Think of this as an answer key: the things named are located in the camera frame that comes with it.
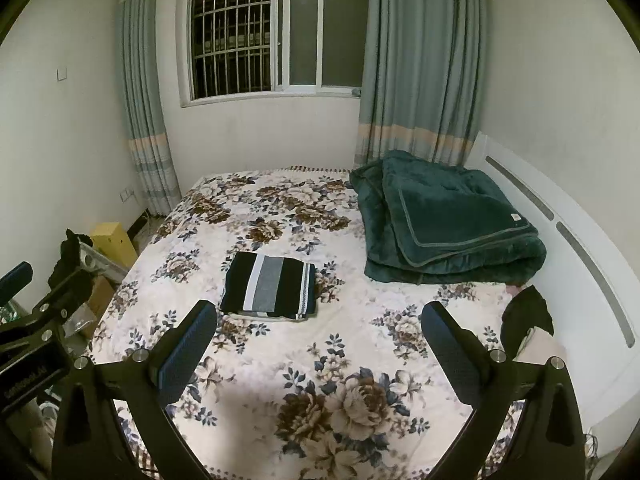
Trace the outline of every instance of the curtain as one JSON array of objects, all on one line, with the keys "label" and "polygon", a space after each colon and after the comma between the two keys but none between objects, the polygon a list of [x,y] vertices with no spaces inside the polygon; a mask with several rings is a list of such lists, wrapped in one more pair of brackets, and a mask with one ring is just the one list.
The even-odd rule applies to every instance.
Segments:
[{"label": "curtain", "polygon": [[485,0],[369,0],[356,166],[386,150],[464,163],[485,36]]},{"label": "curtain", "polygon": [[149,211],[167,215],[180,202],[180,188],[160,105],[156,0],[118,3],[118,62],[129,150]]}]

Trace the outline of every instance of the window sill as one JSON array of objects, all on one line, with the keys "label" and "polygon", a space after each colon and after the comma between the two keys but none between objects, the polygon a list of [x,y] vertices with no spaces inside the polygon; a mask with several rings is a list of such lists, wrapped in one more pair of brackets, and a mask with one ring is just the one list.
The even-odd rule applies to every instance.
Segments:
[{"label": "window sill", "polygon": [[303,92],[303,91],[267,91],[267,92],[251,92],[245,94],[229,94],[212,97],[203,97],[187,101],[180,104],[180,108],[188,108],[192,106],[208,105],[213,103],[224,103],[227,101],[243,101],[248,99],[266,99],[277,97],[342,97],[346,99],[360,99],[358,96],[352,95],[350,92],[323,90],[319,92]]}]

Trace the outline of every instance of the folded clothing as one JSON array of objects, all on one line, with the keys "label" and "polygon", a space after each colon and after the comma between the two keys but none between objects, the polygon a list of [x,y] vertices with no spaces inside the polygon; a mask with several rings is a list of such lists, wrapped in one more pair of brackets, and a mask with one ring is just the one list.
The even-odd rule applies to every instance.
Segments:
[{"label": "folded clothing", "polygon": [[241,251],[226,273],[220,310],[242,316],[306,319],[316,311],[315,282],[313,264]]},{"label": "folded clothing", "polygon": [[482,171],[393,150],[350,179],[374,280],[522,285],[545,261],[536,228]]},{"label": "folded clothing", "polygon": [[522,340],[514,361],[543,365],[551,357],[559,357],[566,361],[566,349],[555,338],[539,326],[529,329]]},{"label": "folded clothing", "polygon": [[554,334],[554,322],[546,309],[546,301],[531,285],[514,296],[502,313],[500,342],[509,358],[516,357],[522,340],[535,326]]}]

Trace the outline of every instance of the yellow box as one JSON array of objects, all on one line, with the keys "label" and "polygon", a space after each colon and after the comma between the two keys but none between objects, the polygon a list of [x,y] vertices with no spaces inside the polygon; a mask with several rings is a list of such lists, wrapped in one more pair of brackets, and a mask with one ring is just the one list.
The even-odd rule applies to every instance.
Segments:
[{"label": "yellow box", "polygon": [[90,237],[96,249],[127,269],[130,269],[138,259],[138,254],[129,240],[129,235],[124,231],[120,222],[98,224]]}]

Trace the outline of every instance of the metal security grille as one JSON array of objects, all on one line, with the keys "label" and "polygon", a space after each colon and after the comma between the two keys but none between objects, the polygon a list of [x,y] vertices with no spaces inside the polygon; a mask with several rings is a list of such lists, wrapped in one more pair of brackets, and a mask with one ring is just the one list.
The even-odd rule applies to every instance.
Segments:
[{"label": "metal security grille", "polygon": [[191,0],[194,99],[271,90],[271,0]]}]

